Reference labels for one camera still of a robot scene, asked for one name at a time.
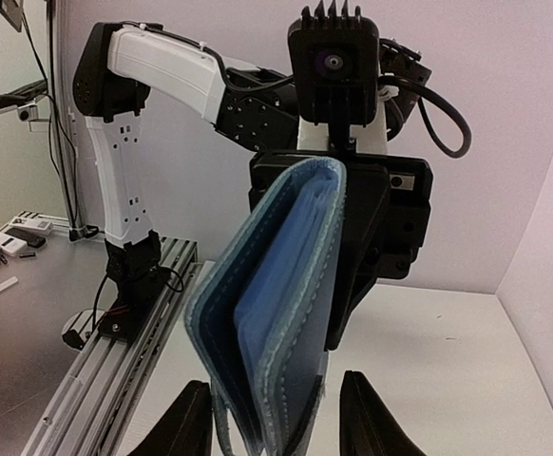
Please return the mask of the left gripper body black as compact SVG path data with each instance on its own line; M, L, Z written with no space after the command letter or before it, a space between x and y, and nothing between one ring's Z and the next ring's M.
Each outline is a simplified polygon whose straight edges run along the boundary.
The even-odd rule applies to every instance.
M318 151L277 151L257 153L249 162L250 206L255 207L267 188L289 166L321 156ZM430 215L433 174L429 163L420 158L355 154L344 161L348 183L354 183L355 171L387 170L390 192L384 221L363 258L363 273L379 278L400 280L410 271L424 244Z

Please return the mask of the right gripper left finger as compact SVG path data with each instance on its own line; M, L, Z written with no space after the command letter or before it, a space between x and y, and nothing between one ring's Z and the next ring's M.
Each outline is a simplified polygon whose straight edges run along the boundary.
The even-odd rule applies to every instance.
M190 381L133 456L200 456L212 450L212 398L208 383Z

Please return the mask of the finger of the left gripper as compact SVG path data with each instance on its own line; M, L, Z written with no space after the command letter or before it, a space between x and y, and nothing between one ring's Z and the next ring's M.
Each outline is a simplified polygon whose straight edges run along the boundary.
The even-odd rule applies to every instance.
M342 239L325 348L338 348L353 310L376 279L365 258L386 214L389 175L379 164L346 165L347 185Z

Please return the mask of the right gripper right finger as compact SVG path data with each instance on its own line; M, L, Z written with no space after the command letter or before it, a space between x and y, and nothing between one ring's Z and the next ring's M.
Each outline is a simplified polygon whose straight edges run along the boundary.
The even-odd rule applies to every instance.
M399 426L364 373L356 370L345 371L340 389L340 454L426 455Z

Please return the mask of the blue leather card holder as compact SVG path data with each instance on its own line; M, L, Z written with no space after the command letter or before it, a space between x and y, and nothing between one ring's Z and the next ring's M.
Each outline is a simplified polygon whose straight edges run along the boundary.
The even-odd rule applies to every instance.
M219 447L303 455L328 367L347 171L329 157L288 167L194 292L185 328L211 383Z

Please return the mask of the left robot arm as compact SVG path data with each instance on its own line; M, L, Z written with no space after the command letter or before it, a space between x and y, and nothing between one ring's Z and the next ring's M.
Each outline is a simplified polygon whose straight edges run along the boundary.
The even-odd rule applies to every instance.
M252 204L297 162L331 156L346 165L330 349L375 280L408 275L428 230L433 174L426 161L389 155L386 146L425 93L429 70L362 16L307 14L289 27L287 41L291 76L228 62L156 23L93 27L72 91L96 154L106 272L118 290L98 320L102 336L133 342L168 278L136 172L141 114L153 91L192 107L252 152Z

